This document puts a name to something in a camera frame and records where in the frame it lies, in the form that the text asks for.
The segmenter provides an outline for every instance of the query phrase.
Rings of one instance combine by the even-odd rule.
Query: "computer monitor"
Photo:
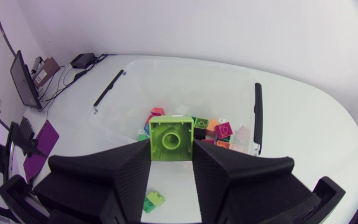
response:
[[[11,75],[23,104],[40,110],[42,105],[38,99],[37,90],[32,82],[29,69],[24,64],[20,50],[16,53],[15,59],[13,60]]]

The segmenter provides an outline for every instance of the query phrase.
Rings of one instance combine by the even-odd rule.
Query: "white table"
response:
[[[113,56],[95,66],[62,93],[50,108],[48,120],[60,135],[50,155],[82,156],[124,144],[102,138],[99,132],[90,128],[87,120],[94,101],[118,71],[138,59],[177,58]],[[293,158],[293,174],[310,190],[323,176],[330,177],[346,194],[325,223],[347,223],[358,209],[358,128],[354,120],[336,100],[313,86],[267,72],[247,70],[263,89],[264,128],[260,156]],[[69,73],[66,83],[75,73],[73,70]],[[35,132],[41,129],[46,115],[47,110],[39,113],[33,109],[27,109],[24,114]],[[17,162],[22,164],[23,161],[20,152]],[[24,176],[20,166],[19,172]],[[45,164],[34,184],[49,172],[49,166]],[[150,214],[143,213],[142,221],[200,222],[192,174],[191,162],[152,162],[147,190],[158,190],[167,200]],[[165,180],[164,184],[157,185],[161,179]],[[179,182],[191,187],[183,190]],[[180,219],[178,213],[187,215]]]

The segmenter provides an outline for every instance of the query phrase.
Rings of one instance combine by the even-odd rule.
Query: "clear plastic bin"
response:
[[[117,145],[137,140],[153,107],[166,115],[224,118],[233,134],[245,126],[246,141],[235,142],[254,154],[255,80],[252,70],[202,60],[135,60],[92,112],[88,122]]]

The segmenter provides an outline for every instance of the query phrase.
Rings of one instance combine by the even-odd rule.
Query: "cardboard box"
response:
[[[45,65],[42,67],[41,72],[38,73],[37,77],[34,79],[34,85],[37,88],[43,86],[57,71],[60,67],[56,63],[53,57],[45,59]]]

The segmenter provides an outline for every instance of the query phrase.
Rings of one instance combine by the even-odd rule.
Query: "duplo block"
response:
[[[152,113],[152,116],[165,115],[164,109],[162,109],[162,108],[153,108],[151,113]]]
[[[147,199],[153,203],[155,206],[160,206],[164,203],[165,198],[160,195],[160,193],[153,191],[146,195]]]
[[[206,142],[206,143],[210,143],[210,144],[214,144],[215,141],[213,141],[212,139],[203,139],[201,140],[202,142]]]
[[[150,136],[149,124],[147,123],[144,125],[144,132],[146,135]]]
[[[205,136],[194,135],[194,139],[203,140],[203,139],[205,139]]]
[[[208,121],[208,125],[206,127],[206,135],[213,137],[215,135],[215,127],[218,125],[218,122],[214,119]]]
[[[215,133],[218,139],[226,138],[233,134],[229,122],[216,125]]]
[[[147,120],[146,120],[146,124],[149,123],[149,121],[150,121],[150,119],[152,119],[152,117],[154,117],[154,116],[153,116],[153,115],[149,115],[149,117],[148,117]]]
[[[194,124],[194,135],[205,136],[206,127],[208,126],[208,120],[203,118],[197,118]]]
[[[219,118],[218,119],[218,123],[219,124],[223,124],[223,123],[225,123],[226,122],[226,119],[224,119],[224,118]]]
[[[152,161],[190,161],[193,158],[193,119],[155,116],[149,121]]]
[[[242,147],[238,144],[230,143],[229,149],[237,151],[237,152],[244,152],[244,147]]]
[[[236,141],[239,142],[246,142],[249,140],[249,129],[246,128],[244,125],[241,125],[241,127],[234,133],[234,137],[236,137]]]
[[[146,139],[149,139],[147,137],[147,135],[145,134],[140,134],[138,137],[137,137],[137,141],[143,141],[143,140],[146,140]]]
[[[196,118],[196,117],[193,117],[193,116],[192,116],[191,118],[193,118],[194,124],[196,124],[197,118]]]
[[[221,147],[226,148],[226,149],[230,149],[230,143],[228,143],[228,142],[218,140],[216,142],[216,145],[221,146]]]
[[[145,213],[150,213],[153,209],[155,209],[155,205],[149,199],[147,199],[147,197],[144,197],[143,211]]]
[[[222,138],[222,139],[220,139],[220,140],[221,140],[221,141],[225,141],[225,142],[230,142],[230,137],[231,137],[231,136],[228,136],[228,137]]]

